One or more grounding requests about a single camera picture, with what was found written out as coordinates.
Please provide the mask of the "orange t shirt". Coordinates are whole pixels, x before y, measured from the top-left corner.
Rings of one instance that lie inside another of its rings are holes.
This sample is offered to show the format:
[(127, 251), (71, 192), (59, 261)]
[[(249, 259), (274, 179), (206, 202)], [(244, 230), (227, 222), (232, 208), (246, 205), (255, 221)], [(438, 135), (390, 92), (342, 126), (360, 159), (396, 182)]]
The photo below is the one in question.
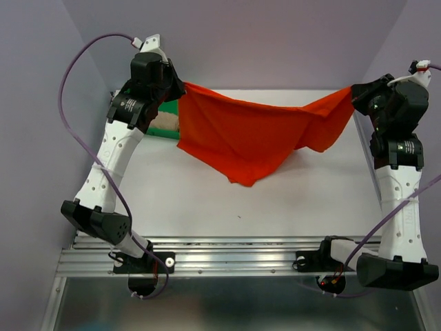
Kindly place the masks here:
[(349, 87), (301, 107), (241, 101), (193, 83), (185, 90), (178, 100), (178, 147), (246, 187), (295, 150), (329, 149), (354, 112)]

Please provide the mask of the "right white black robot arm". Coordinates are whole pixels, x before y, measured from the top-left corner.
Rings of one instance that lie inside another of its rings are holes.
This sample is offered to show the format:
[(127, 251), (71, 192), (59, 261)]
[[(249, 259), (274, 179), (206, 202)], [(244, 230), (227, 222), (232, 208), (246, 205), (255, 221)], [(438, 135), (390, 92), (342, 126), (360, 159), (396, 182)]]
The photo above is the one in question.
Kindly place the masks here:
[(355, 110), (373, 126), (369, 143), (380, 189), (382, 220), (360, 242), (327, 238), (317, 261), (325, 269), (340, 262), (366, 288), (412, 291), (436, 281), (422, 243), (418, 196), (424, 167), (423, 146), (414, 132), (429, 107), (429, 70), (395, 78), (387, 74), (351, 88)]

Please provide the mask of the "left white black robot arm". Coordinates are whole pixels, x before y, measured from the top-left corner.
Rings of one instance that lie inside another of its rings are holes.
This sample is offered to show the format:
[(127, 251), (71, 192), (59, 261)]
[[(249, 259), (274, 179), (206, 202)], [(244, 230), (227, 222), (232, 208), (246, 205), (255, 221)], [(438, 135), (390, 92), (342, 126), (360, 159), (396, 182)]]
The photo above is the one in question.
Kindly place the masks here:
[(123, 197), (119, 186), (128, 163), (164, 102), (180, 99), (185, 91), (172, 62), (156, 52), (135, 54), (130, 79), (110, 104), (101, 146), (85, 183), (62, 215), (77, 229), (106, 241), (130, 256), (139, 272), (153, 265), (150, 242), (132, 230), (130, 212), (115, 211)]

